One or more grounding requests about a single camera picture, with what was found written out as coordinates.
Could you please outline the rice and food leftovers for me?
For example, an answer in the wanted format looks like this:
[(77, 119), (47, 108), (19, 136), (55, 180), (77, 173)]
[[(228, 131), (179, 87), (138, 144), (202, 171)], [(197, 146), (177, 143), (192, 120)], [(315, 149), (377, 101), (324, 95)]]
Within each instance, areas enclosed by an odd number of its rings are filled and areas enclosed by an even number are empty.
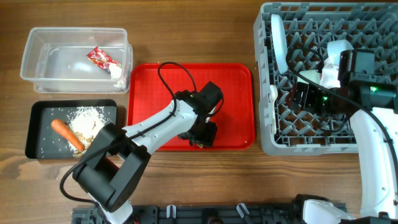
[(52, 129), (51, 122), (55, 119), (62, 120), (85, 148), (90, 146), (101, 128), (115, 122), (114, 108), (109, 106), (46, 108), (42, 111), (37, 140), (36, 156), (39, 159), (77, 158), (85, 153)]

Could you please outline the orange carrot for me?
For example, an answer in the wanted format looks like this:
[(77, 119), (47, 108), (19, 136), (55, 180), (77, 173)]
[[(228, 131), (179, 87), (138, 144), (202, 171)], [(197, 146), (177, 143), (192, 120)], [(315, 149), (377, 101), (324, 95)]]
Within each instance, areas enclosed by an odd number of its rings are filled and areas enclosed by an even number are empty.
[(73, 131), (60, 119), (55, 119), (51, 122), (52, 129), (71, 143), (78, 151), (84, 151), (85, 147), (80, 140), (75, 136)]

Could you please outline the pale green bowl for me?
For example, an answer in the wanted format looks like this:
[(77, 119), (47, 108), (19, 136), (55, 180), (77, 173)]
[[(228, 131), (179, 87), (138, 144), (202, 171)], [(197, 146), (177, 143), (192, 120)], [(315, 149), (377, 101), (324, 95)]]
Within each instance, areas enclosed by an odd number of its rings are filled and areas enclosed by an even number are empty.
[(321, 82), (321, 74), (318, 73), (316, 70), (304, 70), (299, 72), (299, 74), (318, 85)]

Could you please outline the white plastic spoon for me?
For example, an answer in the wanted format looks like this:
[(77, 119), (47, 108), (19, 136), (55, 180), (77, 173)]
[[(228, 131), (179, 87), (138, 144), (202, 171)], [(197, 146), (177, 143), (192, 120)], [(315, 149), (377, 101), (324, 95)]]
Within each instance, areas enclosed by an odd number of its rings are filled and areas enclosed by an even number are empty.
[(272, 126), (271, 126), (272, 134), (275, 134), (277, 132), (276, 115), (275, 115), (275, 101), (277, 97), (278, 97), (277, 87), (275, 85), (270, 85), (269, 104), (272, 110)]

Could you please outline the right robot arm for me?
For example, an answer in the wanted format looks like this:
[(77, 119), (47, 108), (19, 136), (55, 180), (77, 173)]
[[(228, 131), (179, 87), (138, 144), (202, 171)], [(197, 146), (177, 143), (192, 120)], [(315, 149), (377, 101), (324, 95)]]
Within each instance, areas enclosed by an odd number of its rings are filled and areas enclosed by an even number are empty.
[(397, 87), (368, 81), (368, 74), (347, 72), (347, 81), (326, 88), (301, 78), (288, 99), (293, 108), (317, 115), (345, 115), (358, 145), (362, 181), (360, 218), (326, 203), (303, 205), (306, 223), (397, 223)]

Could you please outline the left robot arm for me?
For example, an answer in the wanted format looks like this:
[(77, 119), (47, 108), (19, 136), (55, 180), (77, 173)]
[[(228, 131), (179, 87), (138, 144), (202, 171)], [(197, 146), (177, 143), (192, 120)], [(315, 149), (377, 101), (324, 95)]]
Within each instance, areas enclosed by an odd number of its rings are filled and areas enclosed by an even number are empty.
[(122, 129), (107, 124), (98, 133), (72, 177), (92, 197), (105, 223), (126, 223), (133, 213), (129, 198), (151, 155), (178, 137), (191, 146), (210, 147), (218, 130), (210, 118), (223, 101), (220, 90), (179, 91), (150, 118)]

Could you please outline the white tissue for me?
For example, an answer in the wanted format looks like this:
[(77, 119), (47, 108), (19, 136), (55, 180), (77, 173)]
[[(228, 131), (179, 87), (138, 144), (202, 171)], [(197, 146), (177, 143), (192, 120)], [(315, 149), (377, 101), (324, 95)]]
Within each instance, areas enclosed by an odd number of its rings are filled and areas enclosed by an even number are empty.
[(113, 80), (117, 80), (117, 79), (119, 79), (121, 77), (122, 68), (121, 68), (121, 66), (119, 64), (110, 63), (108, 68), (109, 68), (109, 71), (110, 71), (110, 74), (111, 74), (111, 78)]

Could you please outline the light blue bowl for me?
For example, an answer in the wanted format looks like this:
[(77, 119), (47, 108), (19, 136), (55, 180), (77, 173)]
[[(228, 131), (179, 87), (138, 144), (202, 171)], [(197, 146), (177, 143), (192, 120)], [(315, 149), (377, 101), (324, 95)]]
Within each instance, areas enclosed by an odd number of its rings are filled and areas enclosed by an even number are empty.
[(326, 64), (339, 65), (340, 54), (345, 50), (353, 50), (353, 46), (347, 40), (335, 40), (327, 43)]

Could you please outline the light blue plate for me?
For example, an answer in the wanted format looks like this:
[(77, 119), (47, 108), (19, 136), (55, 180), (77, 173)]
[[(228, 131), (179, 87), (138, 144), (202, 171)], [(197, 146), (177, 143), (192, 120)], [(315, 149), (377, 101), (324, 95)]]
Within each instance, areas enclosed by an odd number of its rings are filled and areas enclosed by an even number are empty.
[(282, 18), (277, 14), (271, 15), (271, 34), (277, 67), (283, 74), (289, 69), (286, 61), (287, 39)]

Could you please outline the red snack wrapper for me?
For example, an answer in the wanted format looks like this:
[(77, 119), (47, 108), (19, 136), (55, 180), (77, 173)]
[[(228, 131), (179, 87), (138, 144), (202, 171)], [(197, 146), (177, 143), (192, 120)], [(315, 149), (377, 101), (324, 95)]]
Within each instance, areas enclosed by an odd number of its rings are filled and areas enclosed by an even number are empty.
[(112, 68), (121, 68), (121, 64), (117, 60), (113, 59), (109, 54), (107, 54), (104, 50), (101, 50), (98, 46), (91, 50), (86, 55), (86, 57), (99, 68), (109, 72)]

